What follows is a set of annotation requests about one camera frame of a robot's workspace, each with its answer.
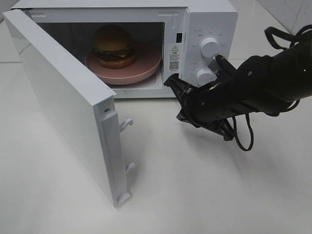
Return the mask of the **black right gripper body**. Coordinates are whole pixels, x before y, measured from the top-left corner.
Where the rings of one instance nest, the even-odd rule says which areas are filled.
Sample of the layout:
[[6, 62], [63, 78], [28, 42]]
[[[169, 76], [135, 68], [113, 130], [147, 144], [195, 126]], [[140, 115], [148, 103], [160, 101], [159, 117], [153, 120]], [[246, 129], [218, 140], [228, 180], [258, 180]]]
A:
[[212, 114], [210, 103], [205, 99], [209, 86], [197, 88], [183, 100], [178, 100], [181, 109], [176, 118], [179, 121], [203, 128], [223, 137], [225, 141], [234, 138], [234, 130], [224, 116], [215, 117]]

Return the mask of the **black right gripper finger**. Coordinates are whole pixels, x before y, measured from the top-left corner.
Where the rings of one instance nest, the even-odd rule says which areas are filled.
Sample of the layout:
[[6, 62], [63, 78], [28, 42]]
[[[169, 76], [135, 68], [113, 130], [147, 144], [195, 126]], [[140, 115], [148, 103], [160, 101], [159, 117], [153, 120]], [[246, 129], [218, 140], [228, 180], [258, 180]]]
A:
[[217, 55], [214, 60], [217, 79], [233, 79], [235, 77], [237, 70], [224, 56]]
[[171, 88], [178, 100], [183, 100], [192, 91], [197, 90], [197, 87], [191, 85], [186, 81], [181, 80], [178, 75], [169, 76], [164, 82], [164, 85]]

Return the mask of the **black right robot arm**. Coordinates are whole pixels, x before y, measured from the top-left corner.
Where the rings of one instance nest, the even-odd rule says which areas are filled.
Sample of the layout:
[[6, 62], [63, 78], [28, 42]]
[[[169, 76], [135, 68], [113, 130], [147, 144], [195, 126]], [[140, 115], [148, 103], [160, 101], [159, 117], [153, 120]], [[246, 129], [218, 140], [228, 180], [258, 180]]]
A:
[[295, 35], [274, 27], [264, 31], [268, 42], [280, 53], [252, 56], [234, 68], [223, 56], [213, 61], [216, 79], [195, 87], [173, 74], [165, 81], [181, 105], [177, 119], [234, 138], [228, 118], [263, 112], [276, 117], [312, 94], [312, 27]]

